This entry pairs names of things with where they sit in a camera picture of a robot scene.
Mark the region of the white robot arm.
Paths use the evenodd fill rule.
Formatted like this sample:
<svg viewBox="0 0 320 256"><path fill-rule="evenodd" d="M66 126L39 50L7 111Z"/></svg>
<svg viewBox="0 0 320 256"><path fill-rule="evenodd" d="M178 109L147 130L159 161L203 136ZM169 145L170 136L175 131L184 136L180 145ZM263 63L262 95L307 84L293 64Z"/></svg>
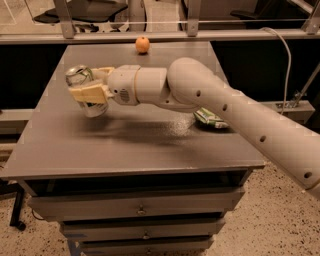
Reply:
<svg viewBox="0 0 320 256"><path fill-rule="evenodd" d="M195 59L179 58L167 68L77 65L65 77L70 94L84 108L106 105L110 99L178 112L205 108L320 198L320 135L233 89Z"/></svg>

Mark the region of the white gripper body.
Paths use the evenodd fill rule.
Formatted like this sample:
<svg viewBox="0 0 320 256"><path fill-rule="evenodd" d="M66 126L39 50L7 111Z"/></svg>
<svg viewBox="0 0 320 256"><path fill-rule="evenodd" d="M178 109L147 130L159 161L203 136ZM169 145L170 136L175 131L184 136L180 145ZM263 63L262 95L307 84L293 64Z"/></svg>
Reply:
<svg viewBox="0 0 320 256"><path fill-rule="evenodd" d="M108 77L108 86L113 99L120 105L136 106L139 104L135 93L135 78L139 65L122 65Z"/></svg>

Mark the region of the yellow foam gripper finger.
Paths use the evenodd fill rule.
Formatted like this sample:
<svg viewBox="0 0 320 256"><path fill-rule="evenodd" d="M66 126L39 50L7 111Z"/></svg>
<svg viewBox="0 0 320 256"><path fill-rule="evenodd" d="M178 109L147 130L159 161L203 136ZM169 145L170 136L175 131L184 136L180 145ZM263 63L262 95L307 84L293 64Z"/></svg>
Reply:
<svg viewBox="0 0 320 256"><path fill-rule="evenodd" d="M114 67L101 67L101 68L92 68L92 75L94 80L102 80L107 82L110 74L115 70Z"/></svg>
<svg viewBox="0 0 320 256"><path fill-rule="evenodd" d="M104 104L113 94L107 85L97 83L89 86L70 87L69 92L77 102Z"/></svg>

